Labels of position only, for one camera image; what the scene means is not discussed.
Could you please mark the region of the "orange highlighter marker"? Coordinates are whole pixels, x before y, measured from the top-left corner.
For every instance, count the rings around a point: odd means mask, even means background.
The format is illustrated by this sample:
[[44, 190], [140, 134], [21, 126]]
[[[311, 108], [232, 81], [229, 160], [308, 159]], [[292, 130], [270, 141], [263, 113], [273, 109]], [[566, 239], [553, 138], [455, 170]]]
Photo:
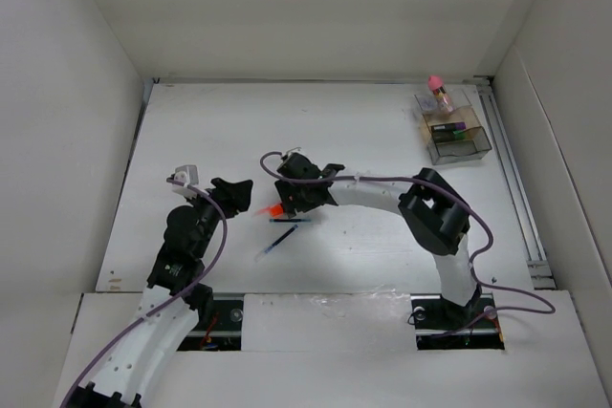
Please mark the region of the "orange highlighter marker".
[[283, 204], [274, 204], [268, 208], [270, 216], [275, 219], [285, 214]]

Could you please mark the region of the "green highlighter marker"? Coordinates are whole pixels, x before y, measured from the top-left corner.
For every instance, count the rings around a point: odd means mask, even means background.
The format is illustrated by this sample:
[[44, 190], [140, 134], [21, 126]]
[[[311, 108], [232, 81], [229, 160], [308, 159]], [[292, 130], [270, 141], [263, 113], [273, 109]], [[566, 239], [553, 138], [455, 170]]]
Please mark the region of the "green highlighter marker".
[[435, 143], [448, 143], [464, 140], [466, 133], [464, 131], [440, 131], [433, 132], [431, 137]]

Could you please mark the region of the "purple highlighter marker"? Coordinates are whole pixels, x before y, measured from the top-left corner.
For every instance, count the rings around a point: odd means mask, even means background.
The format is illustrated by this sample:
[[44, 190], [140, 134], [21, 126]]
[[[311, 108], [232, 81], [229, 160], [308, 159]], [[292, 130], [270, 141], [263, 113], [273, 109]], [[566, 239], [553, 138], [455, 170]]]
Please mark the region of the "purple highlighter marker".
[[465, 122], [442, 123], [442, 124], [432, 125], [430, 127], [431, 133], [458, 132], [458, 131], [465, 131], [466, 129], [467, 129], [467, 125]]

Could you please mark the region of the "pink cap lead tube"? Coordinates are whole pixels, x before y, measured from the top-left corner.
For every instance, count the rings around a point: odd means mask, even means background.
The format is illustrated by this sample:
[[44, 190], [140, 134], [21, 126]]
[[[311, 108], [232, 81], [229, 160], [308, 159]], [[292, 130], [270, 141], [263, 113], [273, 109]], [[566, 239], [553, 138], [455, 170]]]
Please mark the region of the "pink cap lead tube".
[[437, 75], [430, 75], [427, 80], [427, 86], [437, 99], [438, 110], [444, 114], [451, 114], [455, 108], [446, 90], [443, 79]]

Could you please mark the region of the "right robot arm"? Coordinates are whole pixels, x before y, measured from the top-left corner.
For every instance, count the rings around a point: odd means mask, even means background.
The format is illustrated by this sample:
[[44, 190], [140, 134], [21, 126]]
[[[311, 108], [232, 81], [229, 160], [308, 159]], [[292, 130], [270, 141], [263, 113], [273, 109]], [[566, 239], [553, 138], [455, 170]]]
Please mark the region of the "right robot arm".
[[447, 322], [462, 326], [476, 315], [481, 289], [470, 272], [468, 205], [435, 170], [424, 168], [409, 178], [369, 176], [338, 163], [320, 168], [292, 151], [281, 156], [271, 176], [282, 211], [290, 217], [325, 205], [361, 206], [402, 217], [434, 259]]

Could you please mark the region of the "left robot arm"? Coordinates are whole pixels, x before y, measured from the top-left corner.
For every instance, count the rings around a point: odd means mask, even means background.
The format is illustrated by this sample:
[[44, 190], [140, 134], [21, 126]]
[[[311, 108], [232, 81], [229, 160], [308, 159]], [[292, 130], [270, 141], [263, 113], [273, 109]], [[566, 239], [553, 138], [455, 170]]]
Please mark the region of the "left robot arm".
[[215, 230], [228, 239], [228, 221], [251, 205], [253, 182], [220, 178], [206, 190], [186, 172], [167, 182], [186, 202], [167, 217], [164, 241], [132, 322], [76, 378], [63, 407], [145, 407], [187, 335], [213, 316], [213, 290], [203, 284], [211, 267], [203, 258]]

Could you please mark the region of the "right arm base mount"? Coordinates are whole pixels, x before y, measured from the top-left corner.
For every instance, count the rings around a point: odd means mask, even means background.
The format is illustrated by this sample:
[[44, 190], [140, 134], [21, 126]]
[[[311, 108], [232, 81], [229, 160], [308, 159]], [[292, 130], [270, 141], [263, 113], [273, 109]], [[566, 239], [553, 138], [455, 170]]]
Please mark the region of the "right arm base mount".
[[497, 319], [476, 317], [495, 306], [484, 293], [466, 308], [458, 307], [440, 294], [418, 294], [410, 298], [406, 322], [414, 327], [419, 351], [504, 350], [503, 334]]

